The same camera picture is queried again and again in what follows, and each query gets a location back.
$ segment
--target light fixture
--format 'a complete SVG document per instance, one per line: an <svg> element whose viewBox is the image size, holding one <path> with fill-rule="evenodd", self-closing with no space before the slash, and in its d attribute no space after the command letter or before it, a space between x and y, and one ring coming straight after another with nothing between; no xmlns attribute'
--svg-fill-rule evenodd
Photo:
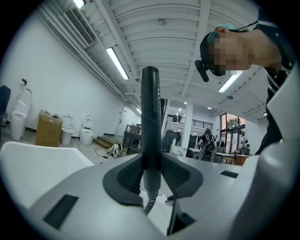
<svg viewBox="0 0 300 240"><path fill-rule="evenodd" d="M123 66L121 65L121 63L120 63L120 61L119 61L119 59L118 59L118 57L117 57L114 49L112 47L110 47L110 48L107 48L106 51L107 51L108 55L111 57L113 63L116 65L116 67L119 70L119 72L121 73L122 77L125 80L128 80L129 79L128 75L126 74Z"/></svg>
<svg viewBox="0 0 300 240"><path fill-rule="evenodd" d="M225 92L231 84L234 83L234 81L241 75L243 71L237 71L234 75L232 75L225 83L224 85L219 89L219 92Z"/></svg>
<svg viewBox="0 0 300 240"><path fill-rule="evenodd" d="M82 8L86 4L86 1L83 0L73 0L73 1L78 8Z"/></svg>

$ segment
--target stairs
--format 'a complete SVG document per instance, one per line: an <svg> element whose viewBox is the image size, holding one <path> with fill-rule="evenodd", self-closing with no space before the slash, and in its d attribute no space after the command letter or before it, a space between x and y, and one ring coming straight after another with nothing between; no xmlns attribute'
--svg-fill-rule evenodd
<svg viewBox="0 0 300 240"><path fill-rule="evenodd" d="M115 143L119 143L118 141L112 141L110 139L108 139L107 137L103 136L103 137L97 137L93 140L94 143L98 144L100 147L103 147L105 149L110 148L112 145L114 145Z"/></svg>

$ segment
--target person's ear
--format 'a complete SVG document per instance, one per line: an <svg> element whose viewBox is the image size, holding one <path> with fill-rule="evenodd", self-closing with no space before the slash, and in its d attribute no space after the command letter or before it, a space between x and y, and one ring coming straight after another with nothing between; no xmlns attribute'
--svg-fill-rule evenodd
<svg viewBox="0 0 300 240"><path fill-rule="evenodd" d="M216 27L215 28L215 32L217 32L218 34L220 34L220 33L228 33L229 30L227 28L223 28L223 27Z"/></svg>

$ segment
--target person's neck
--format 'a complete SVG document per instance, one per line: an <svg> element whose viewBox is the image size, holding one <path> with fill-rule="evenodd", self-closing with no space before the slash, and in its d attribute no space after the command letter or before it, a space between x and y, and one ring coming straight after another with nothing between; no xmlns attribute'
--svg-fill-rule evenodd
<svg viewBox="0 0 300 240"><path fill-rule="evenodd" d="M281 54L277 46L259 29L246 33L252 48L253 62L263 68L271 68L276 73L281 67Z"/></svg>

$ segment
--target floor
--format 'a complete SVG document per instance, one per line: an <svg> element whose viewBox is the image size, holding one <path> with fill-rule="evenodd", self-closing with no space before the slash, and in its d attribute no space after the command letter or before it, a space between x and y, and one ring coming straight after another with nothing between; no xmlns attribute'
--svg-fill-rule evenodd
<svg viewBox="0 0 300 240"><path fill-rule="evenodd" d="M105 137L108 137L109 139L111 139L113 141L120 141L120 139L121 139L120 142L122 142L122 139L123 139L122 136L106 135ZM36 140L36 133L30 132L30 131L25 131L24 137L20 142L35 145L35 140ZM9 142L9 141L14 141L14 140L10 136L10 128L5 127L2 129L2 141L1 141L0 146L2 146L2 144ZM77 139L71 139L70 145L60 144L60 147L77 148L93 164L100 164L100 163L110 161L111 159L114 159L112 156L107 156L105 153L105 149L100 147L99 145L95 144L94 142L92 142L91 145L87 146L87 145L82 144ZM144 188L143 178L141 181L141 191L146 191ZM173 195L163 177L161 177L161 188L158 191L158 195L162 196L162 197L169 197L169 196Z"/></svg>

